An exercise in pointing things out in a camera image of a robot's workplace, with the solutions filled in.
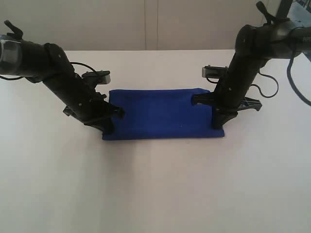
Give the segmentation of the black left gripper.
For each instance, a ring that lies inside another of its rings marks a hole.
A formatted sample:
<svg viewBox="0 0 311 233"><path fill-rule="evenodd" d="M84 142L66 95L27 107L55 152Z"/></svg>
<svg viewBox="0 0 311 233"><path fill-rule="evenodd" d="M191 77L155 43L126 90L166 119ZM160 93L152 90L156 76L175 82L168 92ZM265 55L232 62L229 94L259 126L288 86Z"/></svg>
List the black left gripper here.
<svg viewBox="0 0 311 233"><path fill-rule="evenodd" d="M84 82L82 75L95 70L86 64L70 62L56 44L47 43L44 47L56 74L45 78L43 84L66 105L63 113L103 134L112 134L114 125L111 117L124 117L125 111L106 102L106 95L97 92L96 85Z"/></svg>

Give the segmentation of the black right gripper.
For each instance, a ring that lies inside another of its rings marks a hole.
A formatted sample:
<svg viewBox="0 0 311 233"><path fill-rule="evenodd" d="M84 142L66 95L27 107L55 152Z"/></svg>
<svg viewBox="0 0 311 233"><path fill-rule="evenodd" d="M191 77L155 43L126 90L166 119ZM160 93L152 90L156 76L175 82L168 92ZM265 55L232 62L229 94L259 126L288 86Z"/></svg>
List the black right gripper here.
<svg viewBox="0 0 311 233"><path fill-rule="evenodd" d="M235 54L214 92L192 95L192 105L213 105L213 129L221 129L238 115L238 111L259 111L262 107L258 100L251 100L248 107L242 102L257 73L268 61L264 53L269 37L267 24L261 27L243 26L235 41Z"/></svg>

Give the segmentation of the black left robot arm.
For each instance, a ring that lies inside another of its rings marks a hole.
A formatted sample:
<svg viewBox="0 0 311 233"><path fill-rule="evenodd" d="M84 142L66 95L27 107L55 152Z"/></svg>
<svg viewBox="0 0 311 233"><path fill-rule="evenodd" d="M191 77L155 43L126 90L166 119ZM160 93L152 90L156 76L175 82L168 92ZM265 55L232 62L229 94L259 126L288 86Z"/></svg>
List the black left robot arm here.
<svg viewBox="0 0 311 233"><path fill-rule="evenodd" d="M11 30L0 36L0 77L7 81L25 78L31 83L43 83L64 104L64 114L86 126L112 134L112 117L124 117L124 110L107 101L106 95L95 90L99 84L110 83L110 71L90 71L79 75L75 62L69 61L57 44L43 45L23 40L23 31L6 20Z"/></svg>

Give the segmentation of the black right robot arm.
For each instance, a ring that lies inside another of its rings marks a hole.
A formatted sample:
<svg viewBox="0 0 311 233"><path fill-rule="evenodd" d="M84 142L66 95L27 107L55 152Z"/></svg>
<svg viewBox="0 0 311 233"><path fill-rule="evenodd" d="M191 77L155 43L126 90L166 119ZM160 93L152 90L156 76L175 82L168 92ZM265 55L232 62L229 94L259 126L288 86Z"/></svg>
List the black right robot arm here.
<svg viewBox="0 0 311 233"><path fill-rule="evenodd" d="M288 59L287 77L298 97L307 105L310 100L303 96L293 82L291 68L294 58L311 49L311 29L301 27L288 18L269 21L261 27L243 26L236 37L235 53L228 67L205 66L202 76L208 81L218 79L213 92L196 94L191 98L194 105L204 104L212 108L211 126L220 129L239 111L259 111L259 100L246 97L253 80L269 60Z"/></svg>

